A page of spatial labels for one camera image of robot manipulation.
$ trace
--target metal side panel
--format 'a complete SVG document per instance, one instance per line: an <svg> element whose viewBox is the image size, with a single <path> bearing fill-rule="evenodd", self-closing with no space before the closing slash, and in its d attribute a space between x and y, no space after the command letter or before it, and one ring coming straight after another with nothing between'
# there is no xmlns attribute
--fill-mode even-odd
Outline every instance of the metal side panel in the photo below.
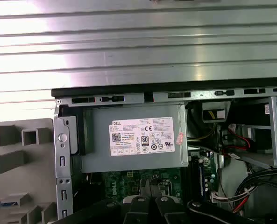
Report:
<svg viewBox="0 0 277 224"><path fill-rule="evenodd" d="M54 88L263 77L277 0L0 1L0 111L53 108Z"/></svg>

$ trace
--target barcode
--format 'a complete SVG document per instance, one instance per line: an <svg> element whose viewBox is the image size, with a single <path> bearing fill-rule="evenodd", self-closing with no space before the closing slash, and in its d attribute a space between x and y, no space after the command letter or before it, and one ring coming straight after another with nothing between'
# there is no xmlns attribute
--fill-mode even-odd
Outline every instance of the barcode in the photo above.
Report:
<svg viewBox="0 0 277 224"><path fill-rule="evenodd" d="M113 133L112 134L112 141L113 142L121 141L121 133Z"/></svg>

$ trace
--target metal frame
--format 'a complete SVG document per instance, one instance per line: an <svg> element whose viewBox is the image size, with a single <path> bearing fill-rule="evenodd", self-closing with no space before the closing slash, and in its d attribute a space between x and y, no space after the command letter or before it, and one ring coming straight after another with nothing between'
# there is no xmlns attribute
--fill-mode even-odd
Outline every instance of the metal frame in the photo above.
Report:
<svg viewBox="0 0 277 224"><path fill-rule="evenodd" d="M277 91L274 91L276 87L267 87L265 93L258 94L245 94L244 89L217 89L217 90L203 90L203 91L172 91L172 92L154 92L154 103L171 103L171 102L189 102L194 100L225 100L233 98L256 98L267 97L270 102L270 120L271 120L271 133L272 133L272 145L274 154L274 165L277 166ZM233 91L234 95L217 95L216 92ZM189 92L190 97L187 98L168 98L169 93L183 93ZM102 97L112 96L124 96L124 101L121 102L102 102ZM94 102L91 103L79 103L72 102L73 99L78 98L94 98ZM73 213L73 186L75 186L76 176L81 174L81 159L80 156L74 155L78 151L77 145L77 127L76 116L59 117L59 108L62 105L68 107L95 107L106 105L130 105L130 104L143 104L145 103L143 93L125 93L125 94L106 94L106 95L90 95L72 98L58 98L56 99L56 109L54 117L54 140L55 140L55 155L56 155L56 178L57 178L57 213L58 218L61 219ZM72 167L71 161L75 162L75 166Z"/></svg>
<svg viewBox="0 0 277 224"><path fill-rule="evenodd" d="M75 117L59 117L59 106L54 116L55 173L57 190L57 215L64 218L73 213L73 189L71 149L77 149L77 142L71 141L76 130L70 131L69 125L76 123Z"/></svg>

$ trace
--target red cable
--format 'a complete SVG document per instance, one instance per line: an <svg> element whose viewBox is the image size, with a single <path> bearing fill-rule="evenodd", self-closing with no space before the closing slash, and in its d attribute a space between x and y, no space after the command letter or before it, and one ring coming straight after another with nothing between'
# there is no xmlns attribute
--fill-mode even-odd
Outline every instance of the red cable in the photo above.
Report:
<svg viewBox="0 0 277 224"><path fill-rule="evenodd" d="M240 139L246 141L248 147L250 148L250 142L249 142L246 138L244 138L244 137L242 137L242 136L239 136L239 135L235 134L234 132L232 132L231 129L228 129L228 131L229 131L231 134L235 135L236 137L238 137L238 138L240 138Z"/></svg>
<svg viewBox="0 0 277 224"><path fill-rule="evenodd" d="M249 196L245 197L243 201L233 210L233 213L237 213L240 210L240 208L242 208L242 206L246 203L248 198Z"/></svg>

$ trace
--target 80 plus logo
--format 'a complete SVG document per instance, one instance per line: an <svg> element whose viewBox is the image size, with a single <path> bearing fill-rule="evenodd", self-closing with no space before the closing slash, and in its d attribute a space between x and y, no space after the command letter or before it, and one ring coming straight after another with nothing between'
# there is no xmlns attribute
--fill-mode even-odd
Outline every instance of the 80 plus logo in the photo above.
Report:
<svg viewBox="0 0 277 224"><path fill-rule="evenodd" d="M142 146L149 146L149 137L142 136Z"/></svg>

